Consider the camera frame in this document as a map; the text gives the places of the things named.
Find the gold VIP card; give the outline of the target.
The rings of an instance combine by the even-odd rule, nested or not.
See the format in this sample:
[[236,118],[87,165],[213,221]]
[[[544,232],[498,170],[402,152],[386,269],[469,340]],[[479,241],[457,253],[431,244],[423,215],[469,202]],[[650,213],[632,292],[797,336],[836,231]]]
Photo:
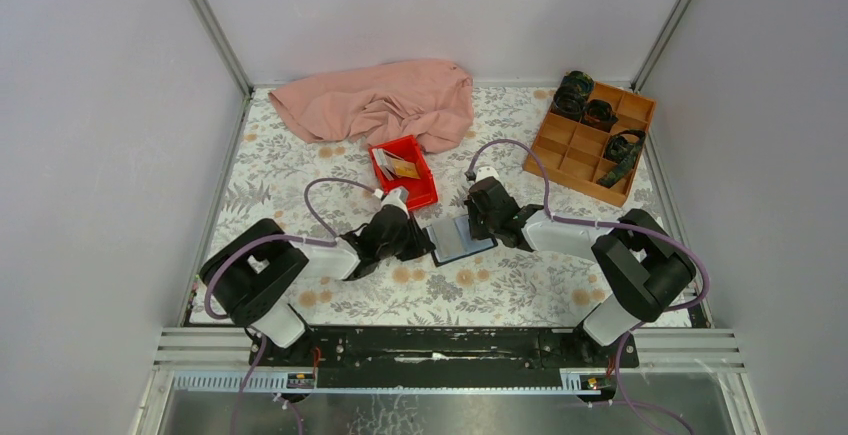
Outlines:
[[389,159],[389,167],[394,177],[419,179],[420,173],[415,163],[402,159]]

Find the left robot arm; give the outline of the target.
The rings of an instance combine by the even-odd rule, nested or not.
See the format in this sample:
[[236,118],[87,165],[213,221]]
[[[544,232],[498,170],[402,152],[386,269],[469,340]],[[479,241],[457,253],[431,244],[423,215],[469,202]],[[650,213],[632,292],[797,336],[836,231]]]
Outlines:
[[221,307],[215,319],[252,329],[272,343],[288,366],[309,356],[307,325],[284,300],[299,279],[327,277],[354,281],[373,273],[386,259],[408,261],[434,250],[415,218],[393,205],[382,207],[362,227],[325,244],[288,235],[265,218],[213,255],[200,269],[206,298]]

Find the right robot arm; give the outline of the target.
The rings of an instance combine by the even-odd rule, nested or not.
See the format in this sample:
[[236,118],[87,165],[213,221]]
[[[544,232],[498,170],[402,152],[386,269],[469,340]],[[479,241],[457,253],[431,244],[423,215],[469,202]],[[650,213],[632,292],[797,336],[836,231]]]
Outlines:
[[611,294],[577,326],[575,357],[597,367],[613,343],[639,323],[656,321],[694,280],[691,257],[645,211],[617,222],[551,217],[539,204],[518,205],[495,175],[470,175],[465,200],[473,238],[495,238],[528,252],[555,252],[595,262]]

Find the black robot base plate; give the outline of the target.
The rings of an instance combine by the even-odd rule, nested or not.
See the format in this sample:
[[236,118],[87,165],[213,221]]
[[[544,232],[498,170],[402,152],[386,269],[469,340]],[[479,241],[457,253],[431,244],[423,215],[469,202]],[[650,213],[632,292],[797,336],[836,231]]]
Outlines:
[[251,340],[250,361],[304,367],[320,389],[542,389],[640,364],[632,341],[602,347],[565,328],[323,325],[287,348]]

